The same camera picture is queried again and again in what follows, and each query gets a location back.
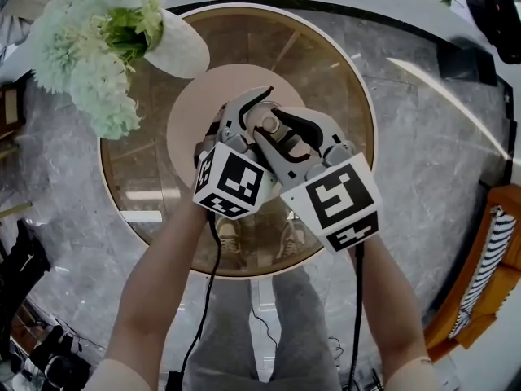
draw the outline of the leg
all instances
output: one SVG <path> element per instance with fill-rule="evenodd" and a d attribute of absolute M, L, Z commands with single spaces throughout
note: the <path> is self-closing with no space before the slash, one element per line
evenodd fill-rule
<path fill-rule="evenodd" d="M 285 230 L 282 242 L 293 248 L 294 231 Z M 282 334 L 271 380 L 298 389 L 340 390 L 339 376 L 327 336 L 324 308 L 304 268 L 273 278 L 275 304 Z"/>
<path fill-rule="evenodd" d="M 217 223 L 225 265 L 240 257 L 239 229 L 228 220 Z M 249 315 L 252 287 L 249 281 L 216 279 L 203 335 L 187 364 L 190 390 L 255 389 L 258 384 Z"/>

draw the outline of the sneaker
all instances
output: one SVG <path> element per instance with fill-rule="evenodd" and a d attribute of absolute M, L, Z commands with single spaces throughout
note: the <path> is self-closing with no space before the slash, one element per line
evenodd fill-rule
<path fill-rule="evenodd" d="M 216 223 L 217 236 L 221 241 L 221 254 L 225 261 L 243 268 L 246 260 L 240 244 L 240 225 L 238 222 L 220 217 Z"/>
<path fill-rule="evenodd" d="M 275 260 L 281 261 L 299 253 L 299 245 L 305 243 L 306 231 L 304 223 L 294 220 L 292 224 L 286 223 L 280 236 L 280 248 Z"/>

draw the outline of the striped cushion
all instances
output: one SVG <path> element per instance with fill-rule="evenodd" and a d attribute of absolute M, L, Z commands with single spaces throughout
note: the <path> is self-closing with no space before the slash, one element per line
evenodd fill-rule
<path fill-rule="evenodd" d="M 510 237 L 512 232 L 514 232 L 516 221 L 513 216 L 506 214 L 501 207 L 496 207 L 491 212 L 495 216 L 488 230 L 488 241 L 484 246 L 481 259 L 472 276 L 469 288 L 463 295 L 458 318 L 449 334 L 449 339 L 453 339 L 470 322 L 472 309 L 485 287 L 487 287 L 488 281 L 492 278 L 499 262 L 505 256 Z"/>

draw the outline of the round glass table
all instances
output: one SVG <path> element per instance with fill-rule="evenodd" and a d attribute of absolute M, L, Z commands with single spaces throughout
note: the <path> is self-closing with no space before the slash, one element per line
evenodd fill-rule
<path fill-rule="evenodd" d="M 307 108 L 335 118 L 345 136 L 374 166 L 376 124 L 368 91 L 348 56 L 324 32 L 289 12 L 246 3 L 208 6 L 183 17 L 208 45 L 209 70 L 248 64 L 274 72 L 292 86 Z M 102 139 L 99 157 L 114 205 L 131 231 L 150 244 L 181 197 L 191 196 L 190 183 L 173 165 L 167 148 L 170 112 L 190 80 L 169 76 L 147 61 L 135 68 L 130 95 L 138 101 L 141 127 L 118 141 Z M 193 125 L 197 123 L 176 123 L 179 134 Z M 190 160 L 193 153 L 182 152 Z M 295 236 L 298 241 L 289 254 L 281 255 L 282 237 L 293 232 L 297 220 L 279 198 L 265 203 L 255 215 L 240 219 L 243 264 L 229 268 L 223 263 L 217 276 L 254 278 L 301 265 L 322 245 L 306 231 L 304 237 Z M 217 246 L 206 228 L 192 270 L 209 275 L 216 255 Z"/>

